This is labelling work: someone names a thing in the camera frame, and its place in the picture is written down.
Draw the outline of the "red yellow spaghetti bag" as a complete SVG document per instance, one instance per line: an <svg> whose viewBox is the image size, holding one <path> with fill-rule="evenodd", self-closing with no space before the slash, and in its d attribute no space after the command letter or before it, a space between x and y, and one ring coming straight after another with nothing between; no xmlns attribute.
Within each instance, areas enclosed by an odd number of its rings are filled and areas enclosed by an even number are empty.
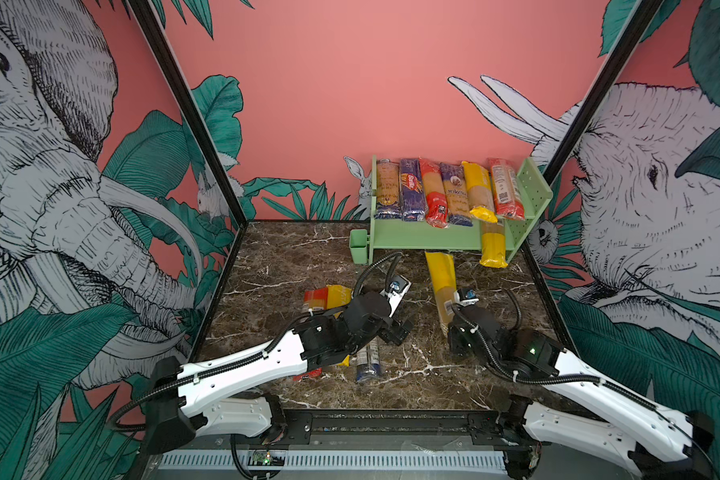
<svg viewBox="0 0 720 480"><path fill-rule="evenodd" d="M302 311L317 312L347 305L351 301L352 290L342 285L306 291L303 297Z"/></svg>

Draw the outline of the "purple label spaghetti bag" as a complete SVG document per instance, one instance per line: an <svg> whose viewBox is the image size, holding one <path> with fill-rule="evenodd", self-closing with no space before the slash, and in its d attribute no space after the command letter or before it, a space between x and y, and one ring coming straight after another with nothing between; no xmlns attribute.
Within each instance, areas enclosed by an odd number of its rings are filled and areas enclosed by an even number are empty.
<svg viewBox="0 0 720 480"><path fill-rule="evenodd" d="M364 383L380 379L382 366L379 356L378 340L374 338L356 355L356 381Z"/></svg>

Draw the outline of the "blue Korean spaghetti bag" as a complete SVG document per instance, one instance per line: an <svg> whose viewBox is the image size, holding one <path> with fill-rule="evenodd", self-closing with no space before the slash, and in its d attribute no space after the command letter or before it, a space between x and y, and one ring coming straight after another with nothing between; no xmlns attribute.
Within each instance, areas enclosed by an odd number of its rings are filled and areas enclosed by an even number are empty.
<svg viewBox="0 0 720 480"><path fill-rule="evenodd" d="M457 226L473 225L461 165L440 163L440 174L448 204L448 222Z"/></svg>

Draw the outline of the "blue Barilla spaghetti pack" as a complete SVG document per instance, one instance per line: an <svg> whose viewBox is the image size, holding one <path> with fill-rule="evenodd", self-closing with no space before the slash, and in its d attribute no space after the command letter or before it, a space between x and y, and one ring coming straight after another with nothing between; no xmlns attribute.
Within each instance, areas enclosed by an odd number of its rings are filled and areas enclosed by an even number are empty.
<svg viewBox="0 0 720 480"><path fill-rule="evenodd" d="M407 158L399 162L400 202L402 218L408 222L420 222L427 212L422 176L418 159Z"/></svg>

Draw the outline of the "yellow Pastatime spaghetti bag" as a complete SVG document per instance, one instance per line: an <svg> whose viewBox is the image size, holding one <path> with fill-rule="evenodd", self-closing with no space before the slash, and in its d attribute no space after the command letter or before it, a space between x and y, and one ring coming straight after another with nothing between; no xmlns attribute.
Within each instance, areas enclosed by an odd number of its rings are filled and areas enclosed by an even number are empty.
<svg viewBox="0 0 720 480"><path fill-rule="evenodd" d="M495 212L489 172L481 165L462 162L469 213L472 217L495 224L498 217Z"/></svg>

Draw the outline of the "red label spaghetti bag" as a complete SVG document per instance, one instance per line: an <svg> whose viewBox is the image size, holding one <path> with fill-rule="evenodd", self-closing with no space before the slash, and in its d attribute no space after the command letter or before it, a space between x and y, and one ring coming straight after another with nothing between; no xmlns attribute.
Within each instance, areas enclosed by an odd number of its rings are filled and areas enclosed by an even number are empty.
<svg viewBox="0 0 720 480"><path fill-rule="evenodd" d="M496 215L503 219L524 220L525 209L515 170L504 159L491 158L488 164Z"/></svg>

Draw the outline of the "blue gold spaghetti bag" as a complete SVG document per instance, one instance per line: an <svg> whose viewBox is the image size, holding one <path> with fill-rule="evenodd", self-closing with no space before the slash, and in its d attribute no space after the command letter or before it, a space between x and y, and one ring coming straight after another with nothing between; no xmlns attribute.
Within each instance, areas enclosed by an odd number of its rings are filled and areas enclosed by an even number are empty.
<svg viewBox="0 0 720 480"><path fill-rule="evenodd" d="M388 159L376 164L376 219L401 219L399 166Z"/></svg>

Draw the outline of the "yellow barcode spaghetti bag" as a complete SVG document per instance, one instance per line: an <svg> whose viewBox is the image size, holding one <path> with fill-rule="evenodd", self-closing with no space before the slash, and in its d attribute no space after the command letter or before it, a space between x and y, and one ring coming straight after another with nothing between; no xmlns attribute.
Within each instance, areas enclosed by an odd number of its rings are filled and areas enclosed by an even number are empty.
<svg viewBox="0 0 720 480"><path fill-rule="evenodd" d="M481 259L480 264L488 268L506 268L506 239L505 228L502 219L496 223L482 222L480 224L481 234Z"/></svg>

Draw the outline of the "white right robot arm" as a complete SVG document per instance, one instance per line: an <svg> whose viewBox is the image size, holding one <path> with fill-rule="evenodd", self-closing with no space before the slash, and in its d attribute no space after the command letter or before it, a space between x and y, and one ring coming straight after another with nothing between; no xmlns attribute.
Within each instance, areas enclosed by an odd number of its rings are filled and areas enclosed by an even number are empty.
<svg viewBox="0 0 720 480"><path fill-rule="evenodd" d="M449 301L448 341L499 378L543 387L587 411L584 417L515 396L498 415L503 437L535 449L558 444L617 465L640 479L714 479L709 456L714 422L656 403L597 371L572 350L534 329L501 325L473 302Z"/></svg>

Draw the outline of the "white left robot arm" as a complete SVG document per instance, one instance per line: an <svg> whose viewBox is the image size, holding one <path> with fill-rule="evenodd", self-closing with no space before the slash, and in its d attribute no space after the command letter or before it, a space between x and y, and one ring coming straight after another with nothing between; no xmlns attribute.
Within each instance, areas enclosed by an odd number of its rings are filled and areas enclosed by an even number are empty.
<svg viewBox="0 0 720 480"><path fill-rule="evenodd" d="M362 293L344 306L307 314L270 342L236 354L198 363L159 362L146 403L145 452L170 452L204 436L280 441L288 426L279 400L271 394L243 399L241 393L339 364L374 338L401 345L412 324L394 313L407 291Z"/></svg>

